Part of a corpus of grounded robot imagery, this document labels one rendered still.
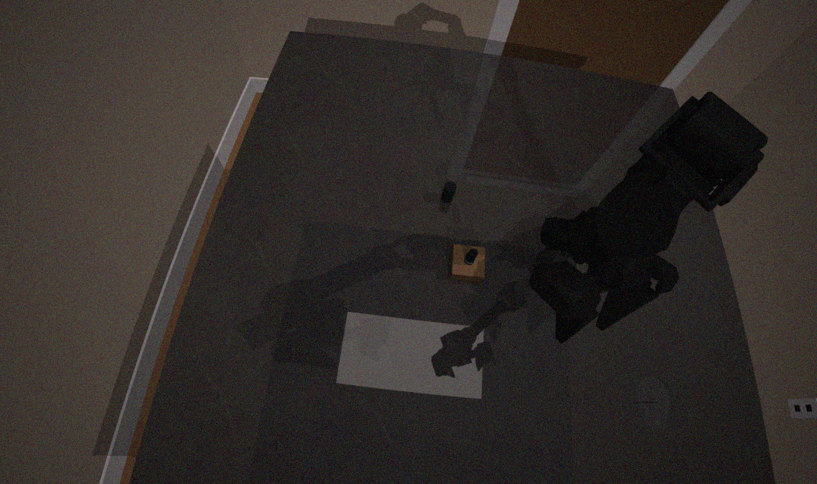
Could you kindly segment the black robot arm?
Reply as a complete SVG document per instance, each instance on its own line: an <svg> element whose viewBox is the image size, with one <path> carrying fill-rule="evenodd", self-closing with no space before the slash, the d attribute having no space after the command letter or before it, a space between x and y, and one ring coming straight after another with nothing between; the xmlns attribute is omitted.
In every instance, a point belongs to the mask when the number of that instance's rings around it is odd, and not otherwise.
<svg viewBox="0 0 817 484"><path fill-rule="evenodd" d="M760 150L767 141L719 96L709 91L700 100L691 96L643 142L641 159L599 206L569 220L546 218L541 244L579 266L598 236L620 256L654 256L670 244L682 210L693 200L707 212L733 200L764 160Z"/></svg>

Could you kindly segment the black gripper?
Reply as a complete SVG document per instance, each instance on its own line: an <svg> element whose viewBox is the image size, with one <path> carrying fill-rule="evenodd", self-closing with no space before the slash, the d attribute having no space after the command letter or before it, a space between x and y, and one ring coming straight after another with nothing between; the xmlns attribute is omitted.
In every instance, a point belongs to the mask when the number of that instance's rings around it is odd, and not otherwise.
<svg viewBox="0 0 817 484"><path fill-rule="evenodd" d="M570 261L535 266L529 287L556 312L555 338L565 343L596 317L596 327L604 330L639 307L671 291L678 282L678 270L662 257L620 256L608 249L598 236L593 250L584 258L587 272L579 272ZM656 291L651 278L658 280ZM600 313L601 296L606 299ZM658 293L657 293L658 292Z"/></svg>

